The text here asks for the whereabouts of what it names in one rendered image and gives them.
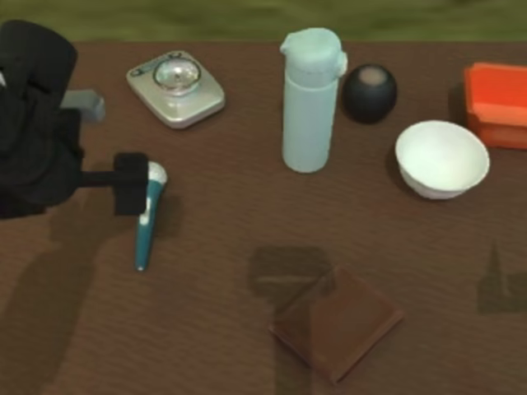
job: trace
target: bottle body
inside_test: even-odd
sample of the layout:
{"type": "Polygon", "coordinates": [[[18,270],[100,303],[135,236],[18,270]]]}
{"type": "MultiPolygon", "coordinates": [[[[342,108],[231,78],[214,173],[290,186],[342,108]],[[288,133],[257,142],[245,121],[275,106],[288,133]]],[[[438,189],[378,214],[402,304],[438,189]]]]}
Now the bottle body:
{"type": "Polygon", "coordinates": [[[299,173],[321,170],[329,158],[338,80],[321,87],[296,84],[286,73],[282,158],[299,173]]]}

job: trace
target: green background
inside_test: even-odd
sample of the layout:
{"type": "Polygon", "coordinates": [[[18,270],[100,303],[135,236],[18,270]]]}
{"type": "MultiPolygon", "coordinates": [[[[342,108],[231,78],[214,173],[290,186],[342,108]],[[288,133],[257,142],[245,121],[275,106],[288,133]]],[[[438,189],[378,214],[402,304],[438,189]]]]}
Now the green background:
{"type": "Polygon", "coordinates": [[[70,40],[280,40],[309,26],[349,40],[522,40],[527,0],[0,0],[2,20],[70,40]]]}

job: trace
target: table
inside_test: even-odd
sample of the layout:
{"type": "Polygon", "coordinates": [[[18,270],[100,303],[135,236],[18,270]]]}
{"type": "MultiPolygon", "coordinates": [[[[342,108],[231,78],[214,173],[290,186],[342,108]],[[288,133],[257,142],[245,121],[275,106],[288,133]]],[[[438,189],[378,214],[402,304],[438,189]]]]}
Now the table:
{"type": "Polygon", "coordinates": [[[527,391],[527,154],[492,151],[483,184],[442,203],[408,193],[392,155],[410,123],[449,117],[447,91],[464,66],[527,63],[527,44],[348,43],[352,67],[378,62],[393,72],[399,104],[370,127],[339,112],[330,161],[309,176],[281,161],[278,43],[78,48],[72,88],[94,88],[107,102],[107,119],[83,129],[86,167],[108,169],[116,151],[161,162],[170,184],[158,239],[148,271],[135,272],[135,219],[112,217],[110,191],[0,223],[2,393],[527,391]],[[200,59],[228,100],[184,132],[164,128],[124,80],[172,49],[200,59]],[[298,286],[258,279],[304,270],[315,278],[337,264],[407,318],[331,388],[266,330],[298,286]]]}

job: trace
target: bowl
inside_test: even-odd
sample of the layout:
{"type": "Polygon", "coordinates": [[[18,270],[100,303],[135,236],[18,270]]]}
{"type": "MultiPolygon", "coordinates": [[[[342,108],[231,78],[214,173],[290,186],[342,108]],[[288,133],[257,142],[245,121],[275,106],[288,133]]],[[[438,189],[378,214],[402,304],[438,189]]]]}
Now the bowl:
{"type": "Polygon", "coordinates": [[[428,199],[455,198],[480,184],[490,168],[485,145],[468,129],[446,121],[406,128],[395,156],[404,182],[428,199]]]}

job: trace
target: black egg-shaped object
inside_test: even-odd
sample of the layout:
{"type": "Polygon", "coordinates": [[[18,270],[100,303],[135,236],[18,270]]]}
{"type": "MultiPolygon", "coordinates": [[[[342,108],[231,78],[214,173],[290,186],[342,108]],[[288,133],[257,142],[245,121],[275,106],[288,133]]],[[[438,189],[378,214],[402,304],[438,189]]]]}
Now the black egg-shaped object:
{"type": "Polygon", "coordinates": [[[377,123],[395,107],[397,82],[384,67],[364,64],[347,75],[341,96],[343,108],[352,119],[377,123]]]}

